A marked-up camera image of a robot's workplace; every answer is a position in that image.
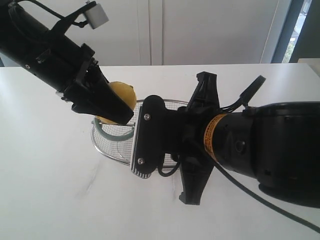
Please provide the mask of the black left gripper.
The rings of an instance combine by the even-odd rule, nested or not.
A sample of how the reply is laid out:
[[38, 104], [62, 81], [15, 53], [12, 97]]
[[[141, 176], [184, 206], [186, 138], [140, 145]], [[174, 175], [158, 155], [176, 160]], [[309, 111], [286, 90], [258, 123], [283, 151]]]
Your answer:
[[55, 43], [40, 37], [22, 37], [20, 65], [72, 102], [72, 111], [126, 124], [131, 108], [111, 89], [94, 51], [78, 46], [66, 36]]

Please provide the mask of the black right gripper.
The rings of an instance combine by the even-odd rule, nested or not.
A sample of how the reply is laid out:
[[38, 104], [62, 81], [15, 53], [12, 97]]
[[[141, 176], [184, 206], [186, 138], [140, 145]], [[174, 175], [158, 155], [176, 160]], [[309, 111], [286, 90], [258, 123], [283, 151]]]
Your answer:
[[165, 126], [164, 142], [175, 165], [162, 176], [180, 172], [182, 192], [179, 200], [185, 205], [198, 206], [214, 168], [213, 159], [204, 145], [209, 121], [219, 112], [217, 75], [202, 71], [196, 75], [198, 84], [186, 106], [170, 114]]

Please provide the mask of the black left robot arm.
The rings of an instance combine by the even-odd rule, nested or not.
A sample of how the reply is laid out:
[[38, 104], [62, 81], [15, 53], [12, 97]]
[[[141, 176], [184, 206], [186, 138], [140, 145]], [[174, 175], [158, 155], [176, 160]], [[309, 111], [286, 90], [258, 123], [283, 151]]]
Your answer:
[[90, 1], [67, 16], [58, 16], [47, 28], [18, 0], [0, 3], [0, 51], [19, 66], [55, 89], [72, 110], [127, 124], [133, 110], [111, 89], [94, 50], [77, 45], [66, 36], [77, 25], [96, 29], [108, 21], [103, 7]]

